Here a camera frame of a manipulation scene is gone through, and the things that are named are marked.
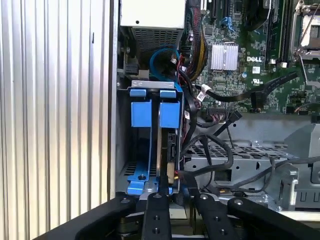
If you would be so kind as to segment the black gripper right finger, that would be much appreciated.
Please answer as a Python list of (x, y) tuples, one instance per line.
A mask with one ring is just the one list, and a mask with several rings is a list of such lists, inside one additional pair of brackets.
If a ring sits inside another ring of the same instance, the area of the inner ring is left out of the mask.
[(264, 240), (318, 240), (320, 232), (299, 221), (273, 211), (243, 197), (233, 197), (227, 207), (211, 195), (200, 193), (195, 177), (183, 176), (197, 212), (201, 215), (210, 240), (238, 240), (240, 237), (232, 225), (234, 216), (253, 229), (257, 237)]

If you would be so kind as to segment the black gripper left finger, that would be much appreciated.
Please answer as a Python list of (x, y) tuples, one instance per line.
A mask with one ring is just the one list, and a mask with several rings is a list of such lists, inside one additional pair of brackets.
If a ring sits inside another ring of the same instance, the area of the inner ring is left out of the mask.
[[(143, 213), (142, 240), (171, 240), (168, 176), (159, 176), (158, 192), (150, 193)], [(36, 237), (37, 240), (102, 240), (110, 236), (121, 219), (133, 214), (139, 200), (133, 195), (117, 196), (86, 213)]]

